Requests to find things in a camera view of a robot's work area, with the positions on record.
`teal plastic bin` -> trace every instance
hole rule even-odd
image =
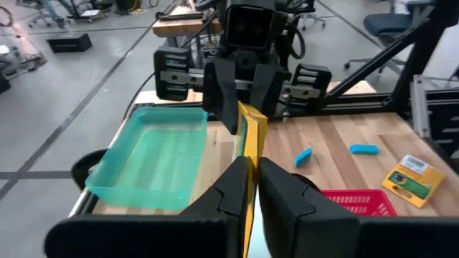
[[[86,186],[110,206],[181,210],[189,203],[206,136],[201,108],[139,108]]]

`yellow object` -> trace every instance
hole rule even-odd
[[[247,212],[245,216],[244,257],[249,251],[257,190],[258,161],[263,153],[268,118],[254,107],[238,102],[239,123],[237,125],[236,156],[249,157],[252,167],[249,171]]]
[[[444,173],[436,171],[426,162],[406,155],[382,181],[382,186],[421,208],[429,201],[444,178]]]

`plastic container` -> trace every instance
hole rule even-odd
[[[207,113],[194,107],[141,107],[85,184],[110,206],[178,211],[194,187]]]
[[[397,216],[381,190],[323,190],[322,194],[361,216]]]

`black case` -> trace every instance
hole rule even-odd
[[[84,52],[93,46],[87,33],[57,34],[47,41],[54,53]]]

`blue chair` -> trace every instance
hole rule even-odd
[[[365,29],[372,36],[378,38],[383,47],[389,46],[391,43],[401,37],[407,30],[418,26],[418,20],[422,16],[422,12],[432,1],[409,1],[406,4],[408,14],[395,14],[392,11],[388,14],[370,14],[364,19]],[[372,58],[350,59],[344,64],[344,69],[351,66],[351,62],[367,63]],[[385,67],[388,67],[394,72],[400,73],[399,65],[404,65],[405,62],[398,59],[391,59],[384,66],[379,68],[381,73]]]

